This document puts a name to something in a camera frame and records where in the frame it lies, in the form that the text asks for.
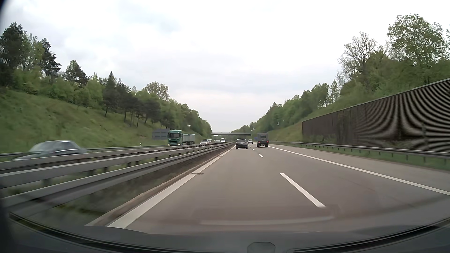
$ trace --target asphalt road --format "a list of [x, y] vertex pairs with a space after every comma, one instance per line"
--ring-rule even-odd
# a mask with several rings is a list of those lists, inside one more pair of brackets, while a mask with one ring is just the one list
[[351, 231], [450, 217], [450, 173], [290, 146], [230, 149], [109, 226]]

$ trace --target silver car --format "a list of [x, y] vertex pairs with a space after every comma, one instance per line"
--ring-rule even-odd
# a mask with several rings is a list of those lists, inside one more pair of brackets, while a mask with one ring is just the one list
[[50, 140], [34, 145], [23, 156], [14, 158], [13, 160], [83, 153], [86, 153], [86, 149], [81, 148], [71, 140]]

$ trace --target sign board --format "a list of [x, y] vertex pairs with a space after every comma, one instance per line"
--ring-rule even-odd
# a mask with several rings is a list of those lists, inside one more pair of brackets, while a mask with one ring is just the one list
[[169, 128], [156, 129], [152, 133], [153, 140], [167, 140]]

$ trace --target solid white line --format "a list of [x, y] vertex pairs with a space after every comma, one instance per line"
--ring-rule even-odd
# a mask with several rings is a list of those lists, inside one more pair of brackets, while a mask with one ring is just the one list
[[[219, 160], [224, 154], [228, 153], [231, 149], [224, 152], [220, 156], [214, 158], [207, 164], [201, 166], [200, 168], [196, 169], [193, 173], [200, 173], [202, 170], [206, 169], [208, 166], [213, 164], [215, 161]], [[128, 213], [124, 214], [117, 220], [115, 220], [113, 223], [109, 224], [109, 227], [117, 227], [117, 228], [126, 228], [128, 227], [132, 222], [134, 222], [136, 219], [141, 217], [144, 213], [146, 213], [148, 210], [150, 210], [152, 207], [154, 207], [156, 204], [158, 204], [161, 200], [169, 196], [172, 192], [174, 192], [176, 189], [180, 188], [182, 185], [184, 185], [187, 181], [191, 180], [196, 175], [188, 174], [187, 176], [183, 177], [182, 179], [178, 180], [171, 186], [167, 187], [166, 189], [160, 191], [158, 194], [154, 195], [138, 207], [134, 208], [133, 210], [129, 211]]]
[[348, 166], [348, 165], [345, 165], [345, 164], [331, 162], [331, 161], [328, 161], [328, 160], [320, 159], [320, 158], [317, 158], [317, 157], [312, 157], [312, 156], [305, 155], [305, 154], [295, 153], [295, 152], [292, 152], [292, 151], [289, 151], [289, 150], [284, 150], [284, 149], [279, 149], [279, 150], [286, 151], [286, 152], [293, 153], [293, 154], [298, 154], [298, 155], [301, 155], [301, 156], [304, 156], [304, 157], [309, 157], [309, 158], [316, 159], [316, 160], [319, 160], [319, 161], [322, 161], [322, 162], [339, 165], [339, 166], [346, 167], [346, 168], [353, 169], [353, 170], [357, 170], [357, 171], [360, 171], [360, 172], [365, 172], [365, 173], [372, 174], [372, 175], [375, 175], [375, 176], [384, 177], [384, 178], [391, 179], [391, 180], [394, 180], [394, 181], [397, 181], [397, 182], [402, 182], [402, 183], [405, 183], [405, 184], [408, 184], [408, 185], [414, 185], [414, 186], [417, 186], [417, 187], [420, 187], [420, 188], [424, 188], [424, 189], [427, 189], [427, 190], [432, 190], [432, 191], [435, 191], [435, 192], [442, 193], [442, 194], [450, 196], [450, 192], [445, 191], [445, 190], [433, 188], [433, 187], [426, 186], [426, 185], [421, 185], [421, 184], [418, 184], [418, 183], [406, 181], [406, 180], [399, 179], [399, 178], [392, 177], [392, 176], [386, 176], [386, 175], [383, 175], [383, 174], [380, 174], [380, 173], [376, 173], [376, 172], [371, 172], [371, 171], [359, 169], [359, 168]]
[[292, 180], [286, 174], [280, 173], [280, 175], [282, 175], [284, 178], [286, 178], [286, 180], [289, 181], [289, 183], [291, 183], [295, 188], [297, 188], [297, 190], [299, 190], [301, 193], [303, 193], [303, 195], [305, 195], [312, 203], [314, 203], [314, 205], [316, 205], [317, 207], [320, 207], [320, 208], [325, 207], [324, 204], [322, 204], [320, 201], [318, 201], [316, 198], [314, 198], [314, 196], [309, 194], [309, 192], [307, 192], [305, 189], [303, 189], [301, 186], [299, 186], [294, 180]]

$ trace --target cloud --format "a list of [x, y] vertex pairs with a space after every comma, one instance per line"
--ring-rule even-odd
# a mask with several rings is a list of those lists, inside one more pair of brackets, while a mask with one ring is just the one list
[[138, 89], [164, 83], [214, 131], [232, 131], [273, 102], [331, 83], [360, 31], [381, 43], [397, 15], [446, 25], [446, 9], [413, 0], [10, 0], [0, 25], [17, 21], [46, 37], [63, 68], [75, 59], [89, 75], [112, 71]]

